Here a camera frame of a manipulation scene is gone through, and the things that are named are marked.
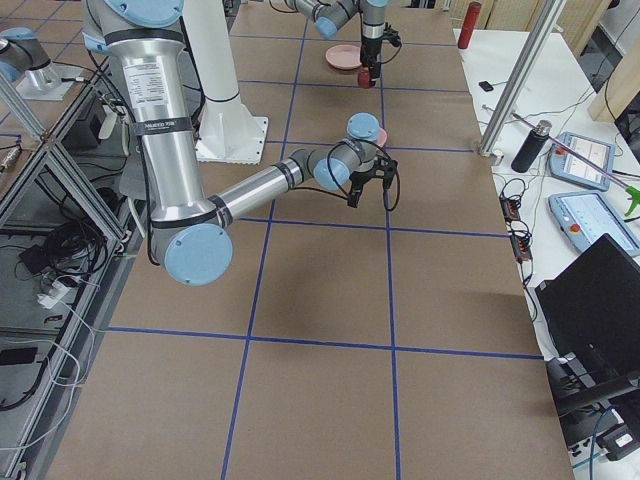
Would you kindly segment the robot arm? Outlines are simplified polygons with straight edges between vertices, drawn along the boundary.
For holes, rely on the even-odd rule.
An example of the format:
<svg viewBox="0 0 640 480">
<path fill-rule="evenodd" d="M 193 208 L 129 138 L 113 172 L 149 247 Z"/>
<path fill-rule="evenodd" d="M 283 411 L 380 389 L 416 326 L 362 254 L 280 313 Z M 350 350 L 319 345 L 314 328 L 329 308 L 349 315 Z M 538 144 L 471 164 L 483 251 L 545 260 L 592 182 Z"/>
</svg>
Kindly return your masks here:
<svg viewBox="0 0 640 480">
<path fill-rule="evenodd" d="M 87 1 L 86 47 L 117 60 L 154 205 L 148 252 L 176 281 L 202 286 L 229 266 L 228 226 L 307 180 L 338 190 L 381 162 L 380 126 L 353 115 L 326 150 L 302 149 L 207 196 L 199 162 L 256 163 L 268 121 L 243 104 L 218 1 Z"/>
<path fill-rule="evenodd" d="M 386 0 L 339 0 L 325 4 L 316 0 L 292 0 L 284 4 L 293 12 L 312 20 L 322 38 L 329 40 L 354 16 L 360 16 L 361 47 L 358 85 L 374 87 L 380 78 L 381 50 L 387 30 Z"/>
</svg>

